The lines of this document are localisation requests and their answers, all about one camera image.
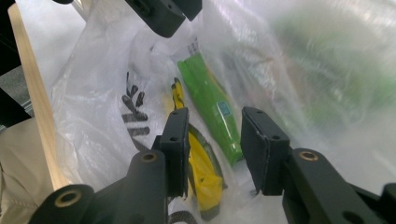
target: wooden board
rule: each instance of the wooden board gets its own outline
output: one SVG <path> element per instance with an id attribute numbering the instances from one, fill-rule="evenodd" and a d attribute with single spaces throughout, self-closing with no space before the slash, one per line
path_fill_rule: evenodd
<path id="1" fill-rule="evenodd" d="M 40 132 L 50 178 L 53 188 L 56 190 L 69 185 L 70 182 L 64 177 L 56 160 L 55 129 L 50 100 L 35 61 L 35 55 L 33 54 L 29 37 L 25 31 L 21 13 L 16 4 L 8 9 L 8 16 L 11 20 L 26 85 L 32 101 L 33 110 L 35 111 L 35 120 L 37 121 Z"/>

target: green bottle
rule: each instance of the green bottle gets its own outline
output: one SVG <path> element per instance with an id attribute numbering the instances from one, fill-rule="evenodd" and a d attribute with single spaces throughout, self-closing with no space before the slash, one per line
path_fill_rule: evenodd
<path id="1" fill-rule="evenodd" d="M 195 54 L 178 68 L 201 117 L 231 165 L 243 158 L 240 137 L 227 95 L 206 68 L 201 54 Z"/>

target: yellow object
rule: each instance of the yellow object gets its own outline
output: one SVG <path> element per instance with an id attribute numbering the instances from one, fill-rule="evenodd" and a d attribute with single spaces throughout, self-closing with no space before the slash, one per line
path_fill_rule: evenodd
<path id="1" fill-rule="evenodd" d="M 184 107 L 183 89 L 178 78 L 172 85 L 175 109 Z M 223 190 L 222 177 L 216 174 L 215 168 L 207 155 L 204 147 L 191 131 L 189 131 L 190 158 L 189 163 L 192 169 L 191 185 L 197 197 L 201 212 L 219 206 Z"/>

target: plastic wrap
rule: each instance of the plastic wrap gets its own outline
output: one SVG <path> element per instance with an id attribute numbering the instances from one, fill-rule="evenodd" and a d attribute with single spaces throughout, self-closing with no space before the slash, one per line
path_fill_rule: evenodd
<path id="1" fill-rule="evenodd" d="M 201 52 L 235 111 L 264 110 L 350 183 L 380 193 L 395 181 L 394 3 L 205 3 Z"/>

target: white plastic bag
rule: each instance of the white plastic bag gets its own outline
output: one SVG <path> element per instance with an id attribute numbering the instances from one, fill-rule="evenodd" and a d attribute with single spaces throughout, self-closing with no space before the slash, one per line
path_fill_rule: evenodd
<path id="1" fill-rule="evenodd" d="M 238 125 L 243 106 L 262 109 L 293 147 L 324 153 L 346 181 L 379 193 L 396 179 L 395 15 L 391 3 L 368 0 L 204 0 L 197 19 L 165 39 L 124 1 L 92 1 L 87 27 L 52 88 L 61 168 L 73 183 L 95 189 L 124 177 L 137 152 L 127 128 L 149 127 L 135 139 L 151 147 L 173 110 L 170 86 L 173 77 L 182 80 L 177 61 L 198 43 Z M 122 114 L 131 111 L 121 99 L 133 85 L 134 104 L 145 93 L 137 110 L 148 120 L 125 124 Z M 245 162 L 231 168 L 188 94 L 185 104 L 228 185 L 210 223 L 286 223 L 281 197 L 252 195 Z M 169 207 L 204 223 L 193 197 Z"/>

